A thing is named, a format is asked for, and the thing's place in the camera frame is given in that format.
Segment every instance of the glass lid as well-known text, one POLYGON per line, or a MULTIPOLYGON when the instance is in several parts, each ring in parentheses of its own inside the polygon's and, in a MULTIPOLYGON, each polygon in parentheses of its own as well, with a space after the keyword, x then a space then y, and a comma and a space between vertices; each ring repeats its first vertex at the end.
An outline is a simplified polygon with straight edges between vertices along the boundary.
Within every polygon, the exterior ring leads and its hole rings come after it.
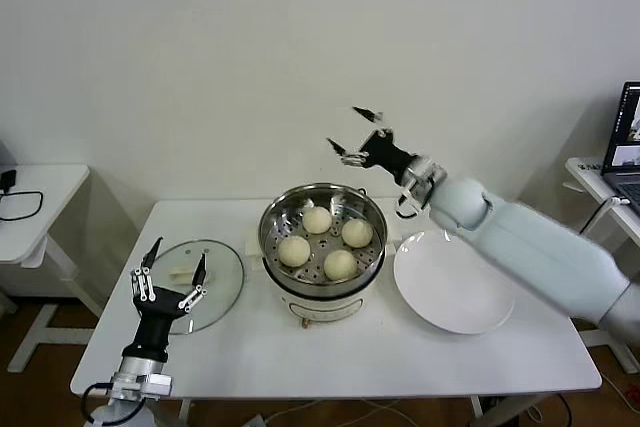
POLYGON ((204 329, 231 309, 244 283, 244 267, 235 250, 217 240, 192 240, 171 247, 153 264, 153 283, 158 287, 187 294, 202 254, 207 254, 207 295, 193 310, 173 322, 172 334, 184 335, 204 329))

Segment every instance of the black cable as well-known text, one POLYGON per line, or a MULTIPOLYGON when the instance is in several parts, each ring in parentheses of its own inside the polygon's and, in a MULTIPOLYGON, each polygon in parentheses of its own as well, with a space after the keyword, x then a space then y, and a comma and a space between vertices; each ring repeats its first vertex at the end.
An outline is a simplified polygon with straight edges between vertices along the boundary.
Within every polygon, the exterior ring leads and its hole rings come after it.
POLYGON ((573 414, 571 413, 571 407, 569 407, 569 402, 567 402, 567 399, 565 399, 564 395, 562 394, 558 394, 558 397, 560 397, 560 400, 562 401, 562 403, 567 409, 567 416, 569 417, 567 420, 567 427, 571 427, 573 425, 573 414))
POLYGON ((596 215, 598 215, 598 212, 600 212, 602 210, 602 208, 605 206, 605 204, 609 201, 609 199, 606 199, 604 202, 602 202, 598 208, 596 210, 593 211, 593 214, 591 214, 591 217, 589 217, 589 220, 587 220, 587 222, 585 222, 584 226, 580 229, 580 235, 584 234, 585 229, 587 228, 587 226, 591 223, 591 221, 595 218, 596 215))
POLYGON ((31 214, 29 214, 29 215, 22 215, 20 217, 13 217, 11 219, 5 219, 4 217, 0 217, 0 220, 2 220, 4 222, 15 222, 16 220, 30 219, 31 217, 36 216, 42 210, 42 202, 44 201, 44 194, 42 192, 40 192, 39 190, 24 190, 22 192, 11 192, 9 194, 0 194, 0 201, 2 199, 4 199, 5 197, 17 197, 19 195, 37 195, 37 196, 39 196, 38 208, 36 209, 36 211, 31 213, 31 214))
MULTIPOLYGON (((87 409, 87 400, 89 399, 89 394, 91 393, 91 391, 95 390, 95 389, 111 390, 112 388, 113 388, 113 383, 112 382, 97 382, 97 383, 92 384, 89 387, 87 387, 87 390, 84 391, 84 394, 82 394, 82 401, 80 403, 80 410, 82 411, 82 415, 87 420, 87 422, 89 422, 90 424, 93 424, 96 421, 96 419, 91 417, 91 414, 89 413, 89 409, 87 409)), ((136 408, 133 409, 133 411, 131 411, 131 413, 129 415, 127 415, 126 417, 123 417, 120 420, 109 420, 109 421, 106 421, 106 422, 102 422, 101 425, 104 425, 105 427, 109 427, 109 426, 114 426, 114 425, 122 425, 125 422, 129 422, 136 415, 138 415, 138 413, 142 410, 142 407, 144 407, 144 403, 145 403, 146 400, 147 399, 143 398, 140 401, 140 403, 136 406, 136 408)))

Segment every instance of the power cord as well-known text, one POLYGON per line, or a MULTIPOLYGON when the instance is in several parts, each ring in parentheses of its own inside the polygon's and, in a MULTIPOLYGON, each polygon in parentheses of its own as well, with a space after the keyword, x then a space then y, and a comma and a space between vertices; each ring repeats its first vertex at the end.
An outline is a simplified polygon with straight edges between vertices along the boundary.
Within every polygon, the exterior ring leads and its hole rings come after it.
POLYGON ((322 400, 314 400, 313 402, 309 402, 309 403, 304 404, 304 405, 298 405, 296 407, 292 407, 291 409, 283 410, 281 412, 276 412, 275 414, 272 414, 269 417, 267 417, 264 420, 264 423, 268 425, 269 422, 271 422, 275 418, 280 417, 281 415, 288 414, 289 412, 295 412, 296 410, 306 409, 307 407, 311 407, 312 405, 319 404, 320 402, 322 402, 322 400))
MULTIPOLYGON (((571 427, 573 425, 573 413, 571 412, 571 407, 569 407, 569 402, 564 398, 562 394, 556 394, 562 403, 564 404, 565 410, 567 411, 567 424, 565 427, 571 427)), ((536 424, 542 424, 544 422, 544 416, 537 405, 533 405, 529 407, 527 410, 527 416, 536 424)))
MULTIPOLYGON (((411 417, 409 417, 407 414, 405 414, 404 412, 400 412, 397 409, 393 409, 392 407, 394 405, 396 405, 398 402, 400 402, 400 400, 394 400, 393 402, 391 402, 390 404, 387 405, 380 405, 380 404, 376 404, 375 402, 372 402, 370 400, 366 400, 366 399, 360 399, 361 402, 364 402, 367 405, 371 405, 372 407, 375 407, 375 409, 373 409, 371 412, 366 413, 365 415, 358 417, 357 419, 353 419, 350 420, 348 422, 342 423, 340 425, 337 425, 336 427, 347 427, 349 425, 353 425, 356 424, 358 422, 360 422, 361 420, 364 420, 368 417, 371 417, 373 414, 376 414, 382 410, 388 410, 390 412, 393 412, 397 415, 399 415, 400 417, 404 418, 407 422, 409 422, 413 427, 419 427, 418 424, 416 422, 413 421, 413 419, 411 417)), ((307 407, 311 407, 313 405, 317 405, 319 403, 323 402, 322 400, 314 400, 313 402, 309 402, 307 404, 304 405, 298 405, 296 407, 292 407, 291 409, 287 409, 287 410, 283 410, 281 412, 276 412, 275 414, 270 415, 269 417, 267 417, 264 421, 265 425, 268 425, 271 421, 273 421, 274 419, 288 414, 290 412, 295 412, 298 410, 303 410, 306 409, 307 407)))
POLYGON ((389 412, 393 412, 393 413, 399 415, 400 417, 402 417, 403 419, 405 419, 407 422, 409 422, 411 425, 413 425, 413 427, 419 427, 418 424, 416 424, 411 417, 409 417, 404 412, 400 412, 398 409, 392 409, 388 405, 376 404, 375 402, 371 402, 370 400, 366 400, 366 399, 360 399, 360 400, 362 402, 364 402, 365 404, 369 404, 371 406, 378 407, 378 408, 380 408, 382 410, 388 410, 389 412))
POLYGON ((373 414, 376 414, 378 412, 380 412, 381 410, 384 409, 390 409, 391 407, 393 407, 394 405, 396 405, 398 402, 400 402, 400 400, 394 400, 393 402, 391 402, 390 404, 387 405, 378 405, 378 404, 374 404, 376 405, 376 408, 373 409, 371 412, 369 412, 368 414, 364 414, 360 417, 358 417, 357 419, 353 419, 350 420, 349 422, 344 422, 343 424, 340 425, 336 425, 336 427, 347 427, 348 425, 353 425, 353 424, 357 424, 358 422, 360 422, 361 420, 364 420, 368 417, 371 417, 373 414))
POLYGON ((106 390, 111 390, 113 388, 113 383, 112 382, 97 382, 95 384, 90 385, 89 387, 87 387, 87 390, 84 391, 84 394, 82 394, 82 400, 80 401, 80 410, 82 411, 82 415, 84 416, 84 418, 87 420, 87 422, 89 422, 90 424, 93 425, 103 425, 105 427, 111 427, 111 426, 115 426, 115 425, 122 425, 125 422, 129 422, 131 419, 133 419, 136 415, 138 415, 138 413, 142 410, 142 407, 144 407, 144 403, 147 399, 142 399, 140 401, 140 403, 136 406, 135 409, 133 409, 131 411, 131 413, 129 413, 127 416, 123 417, 122 419, 119 420, 108 420, 108 421, 101 421, 101 420, 97 420, 94 419, 91 414, 89 413, 89 409, 87 408, 87 400, 89 399, 89 394, 91 393, 92 390, 97 390, 97 389, 106 389, 106 390))
POLYGON ((44 201, 44 193, 42 193, 39 190, 25 190, 25 191, 22 191, 22 192, 11 192, 10 194, 0 194, 0 202, 5 197, 18 197, 20 195, 37 195, 38 196, 38 207, 36 208, 35 212, 33 212, 31 214, 28 214, 28 215, 21 215, 21 216, 18 216, 18 217, 11 217, 11 218, 0 217, 0 220, 2 220, 4 222, 15 222, 17 220, 30 219, 31 217, 35 217, 42 210, 42 203, 44 201))
POLYGON ((602 372, 600 372, 600 376, 609 383, 609 385, 613 388, 613 390, 616 391, 616 393, 620 396, 620 398, 624 401, 624 403, 627 404, 627 407, 629 407, 629 410, 631 410, 631 412, 640 414, 640 410, 636 409, 633 405, 631 405, 631 402, 627 400, 627 397, 622 393, 622 391, 618 388, 618 386, 614 384, 609 377, 604 375, 602 372))
POLYGON ((584 235, 589 230, 591 230, 591 228, 596 224, 596 222, 600 220, 602 216, 606 214, 609 209, 612 209, 613 207, 617 207, 618 205, 628 205, 629 203, 630 203, 629 199, 625 199, 624 197, 618 197, 615 195, 612 195, 608 199, 605 199, 596 208, 593 214, 591 214, 591 217, 589 217, 589 220, 585 222, 582 229, 580 229, 580 235, 584 235))

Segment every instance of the wooden floor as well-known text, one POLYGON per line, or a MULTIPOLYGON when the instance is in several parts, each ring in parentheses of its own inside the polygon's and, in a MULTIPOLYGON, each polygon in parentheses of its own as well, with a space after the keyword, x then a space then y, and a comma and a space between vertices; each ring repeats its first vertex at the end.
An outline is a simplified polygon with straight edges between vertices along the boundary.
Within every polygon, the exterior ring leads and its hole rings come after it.
MULTIPOLYGON (((79 399, 69 390, 69 383, 80 362, 84 346, 40 346, 25 372, 6 371, 39 305, 23 303, 15 315, 0 318, 0 426, 82 426, 79 399)), ((52 322, 55 327, 93 327, 95 317, 81 305, 63 305, 52 322)), ((640 385, 640 375, 625 375, 611 352, 605 347, 591 349, 598 367, 623 391, 632 383, 640 385)), ((598 391, 567 394, 573 412, 574 426, 640 426, 640 415, 631 412, 606 383, 598 391)), ((91 409, 105 403, 92 399, 91 409)), ((178 402, 165 402, 166 408, 177 412, 178 402)), ((194 427, 240 427, 254 415, 265 417, 304 402, 199 401, 191 410, 189 424, 194 427)), ((465 426, 472 419, 467 399, 412 399, 394 406, 409 415, 421 427, 465 426)), ((562 427, 567 413, 559 397, 552 396, 539 405, 544 415, 543 427, 562 427)), ((274 419, 270 427, 331 427, 349 422, 372 410, 360 401, 326 401, 299 412, 274 419)), ((355 427, 410 426, 391 412, 377 412, 353 424, 355 427)), ((522 426, 536 426, 526 415, 522 426)))

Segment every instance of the white robotic arm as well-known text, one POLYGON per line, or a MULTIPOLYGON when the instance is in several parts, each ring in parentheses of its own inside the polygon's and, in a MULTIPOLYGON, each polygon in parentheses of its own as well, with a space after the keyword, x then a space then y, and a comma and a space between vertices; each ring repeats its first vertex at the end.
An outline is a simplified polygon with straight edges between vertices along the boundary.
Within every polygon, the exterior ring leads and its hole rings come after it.
MULTIPOLYGON (((381 125, 381 114, 355 110, 381 125)), ((381 126, 358 152, 330 142, 346 165, 380 165, 394 176, 402 188, 396 209, 400 217, 414 217, 430 206, 437 225, 556 309, 640 345, 640 286, 620 272, 602 247, 529 207, 486 192, 475 180, 448 178, 431 159, 393 145, 389 128, 381 126)))

